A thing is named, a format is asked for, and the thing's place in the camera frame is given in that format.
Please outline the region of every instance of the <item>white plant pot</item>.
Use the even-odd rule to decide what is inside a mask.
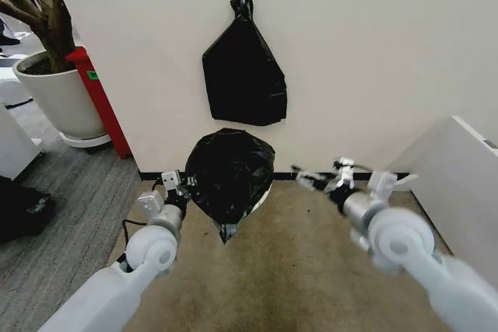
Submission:
[[[40,52],[24,58],[14,65],[14,74],[60,132],[76,139],[105,135],[102,120],[76,69],[49,75],[28,75],[19,71],[43,60],[46,55],[47,52]]]

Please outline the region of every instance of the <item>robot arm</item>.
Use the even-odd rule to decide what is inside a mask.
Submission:
[[[372,257],[380,270],[409,273],[429,296],[430,305],[457,332],[491,332],[498,326],[498,293],[461,260],[434,250],[434,235],[426,221],[404,208],[389,208],[387,199],[396,176],[373,172],[370,194],[352,181],[353,162],[339,159],[332,177],[298,167],[296,181],[320,190],[338,205],[351,223],[351,239]]]
[[[176,189],[177,172],[163,173],[166,203],[155,190],[139,197],[147,226],[131,237],[125,254],[99,270],[39,329],[41,332],[109,332],[123,329],[143,291],[176,260],[188,196]]]

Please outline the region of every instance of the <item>white wall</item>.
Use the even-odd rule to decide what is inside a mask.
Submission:
[[[201,56],[229,0],[66,2],[144,172],[183,169],[224,126],[272,144],[278,171],[386,166],[451,114],[498,135],[497,0],[254,0],[289,92],[287,120],[266,128],[209,113]]]

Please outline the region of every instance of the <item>beige carpet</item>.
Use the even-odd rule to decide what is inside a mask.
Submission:
[[[410,193],[391,204],[419,209]],[[140,213],[135,204],[128,217]],[[173,273],[144,293],[127,332],[449,330],[409,276],[380,274],[349,242],[348,222],[325,196],[293,182],[275,182],[226,245],[193,204],[182,236]],[[110,260],[123,249],[121,234]]]

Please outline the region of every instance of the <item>black bag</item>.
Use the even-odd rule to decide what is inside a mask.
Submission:
[[[266,126],[286,118],[287,88],[252,20],[252,0],[232,0],[235,20],[202,55],[211,115]]]
[[[40,235],[53,216],[55,202],[50,194],[21,187],[3,176],[0,196],[0,243]]]
[[[185,166],[192,200],[218,224],[226,242],[273,181],[275,151],[242,130],[224,128],[198,141]]]

